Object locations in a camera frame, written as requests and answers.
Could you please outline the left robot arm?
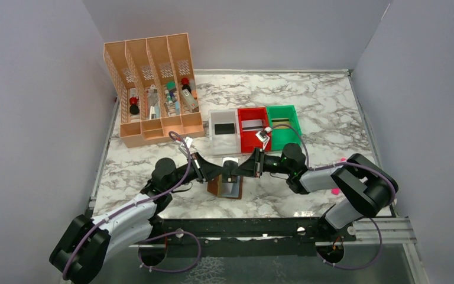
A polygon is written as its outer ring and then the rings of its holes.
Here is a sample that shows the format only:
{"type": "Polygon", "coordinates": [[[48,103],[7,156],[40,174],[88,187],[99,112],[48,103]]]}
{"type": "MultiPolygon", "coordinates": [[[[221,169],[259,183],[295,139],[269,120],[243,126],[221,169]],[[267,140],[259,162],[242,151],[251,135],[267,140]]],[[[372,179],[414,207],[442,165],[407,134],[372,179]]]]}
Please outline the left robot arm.
{"type": "Polygon", "coordinates": [[[151,179],[133,199],[116,209],[92,218],[79,215],[53,249],[49,262],[73,283],[90,283],[112,256],[137,242],[167,241],[159,217],[172,201],[179,186],[193,180],[208,182],[228,175],[237,167],[237,158],[224,158],[222,165],[191,154],[187,163],[177,167],[171,158],[157,161],[151,179]]]}

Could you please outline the brown leather card holder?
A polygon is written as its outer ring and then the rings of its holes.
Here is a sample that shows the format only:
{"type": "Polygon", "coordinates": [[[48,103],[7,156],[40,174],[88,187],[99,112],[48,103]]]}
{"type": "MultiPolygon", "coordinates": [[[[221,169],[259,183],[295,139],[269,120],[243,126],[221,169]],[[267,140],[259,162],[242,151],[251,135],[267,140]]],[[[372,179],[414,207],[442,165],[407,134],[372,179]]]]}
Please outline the brown leather card holder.
{"type": "Polygon", "coordinates": [[[239,177],[236,183],[223,183],[221,176],[208,181],[207,192],[217,198],[242,199],[243,177],[239,177]]]}

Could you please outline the green plastic bin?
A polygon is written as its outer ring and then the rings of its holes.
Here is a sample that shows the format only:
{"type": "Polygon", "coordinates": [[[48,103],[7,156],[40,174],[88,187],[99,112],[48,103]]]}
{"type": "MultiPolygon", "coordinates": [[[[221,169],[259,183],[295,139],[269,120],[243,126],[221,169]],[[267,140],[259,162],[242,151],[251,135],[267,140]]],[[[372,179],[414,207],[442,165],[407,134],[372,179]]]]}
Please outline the green plastic bin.
{"type": "Polygon", "coordinates": [[[280,151],[288,143],[301,145],[301,128],[294,105],[267,106],[271,132],[271,149],[280,151]]]}

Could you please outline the red plastic bin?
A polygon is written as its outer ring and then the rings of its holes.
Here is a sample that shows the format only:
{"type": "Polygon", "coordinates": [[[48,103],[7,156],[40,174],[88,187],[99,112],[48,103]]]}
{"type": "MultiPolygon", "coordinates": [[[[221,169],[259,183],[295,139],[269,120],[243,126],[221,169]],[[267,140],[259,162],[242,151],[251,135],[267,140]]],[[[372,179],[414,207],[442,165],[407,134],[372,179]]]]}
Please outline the red plastic bin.
{"type": "Polygon", "coordinates": [[[256,147],[262,148],[257,132],[269,126],[266,107],[238,108],[241,152],[251,153],[256,147]]]}

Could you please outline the orange desk organizer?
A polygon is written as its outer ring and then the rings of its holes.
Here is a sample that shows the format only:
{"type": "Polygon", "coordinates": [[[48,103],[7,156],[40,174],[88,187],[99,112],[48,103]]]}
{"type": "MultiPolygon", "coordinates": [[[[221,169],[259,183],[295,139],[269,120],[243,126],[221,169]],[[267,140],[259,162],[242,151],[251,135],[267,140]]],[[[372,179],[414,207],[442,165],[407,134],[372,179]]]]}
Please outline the orange desk organizer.
{"type": "Polygon", "coordinates": [[[199,103],[188,33],[114,41],[103,45],[103,59],[120,103],[120,138],[128,148],[163,143],[170,131],[205,134],[202,115],[190,112],[180,91],[199,103]],[[129,113],[129,98],[140,113],[129,113]]]}

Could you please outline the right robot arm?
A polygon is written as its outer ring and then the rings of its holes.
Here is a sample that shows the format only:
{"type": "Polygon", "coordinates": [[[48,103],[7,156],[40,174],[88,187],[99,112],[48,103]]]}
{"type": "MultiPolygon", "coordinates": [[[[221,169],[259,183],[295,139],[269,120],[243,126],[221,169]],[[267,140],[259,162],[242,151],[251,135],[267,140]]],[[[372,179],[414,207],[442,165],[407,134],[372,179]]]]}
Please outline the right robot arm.
{"type": "Polygon", "coordinates": [[[287,176],[287,186],[296,194],[338,188],[345,199],[328,209],[317,225],[318,235],[331,241],[341,228],[361,218],[374,218],[389,206],[398,192],[397,182],[361,154],[328,166],[310,169],[306,156],[296,143],[283,147],[280,156],[267,155],[256,148],[242,164],[234,167],[234,176],[258,178],[263,173],[287,176]]]}

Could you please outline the white plastic bin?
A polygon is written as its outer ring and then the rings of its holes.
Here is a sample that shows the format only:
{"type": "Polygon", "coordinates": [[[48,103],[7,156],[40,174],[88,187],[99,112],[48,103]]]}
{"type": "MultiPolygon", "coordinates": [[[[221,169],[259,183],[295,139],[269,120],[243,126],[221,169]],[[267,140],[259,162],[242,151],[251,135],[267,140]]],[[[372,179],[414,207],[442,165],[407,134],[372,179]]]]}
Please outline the white plastic bin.
{"type": "Polygon", "coordinates": [[[209,141],[214,155],[239,154],[241,152],[238,110],[213,109],[209,111],[209,141]]]}

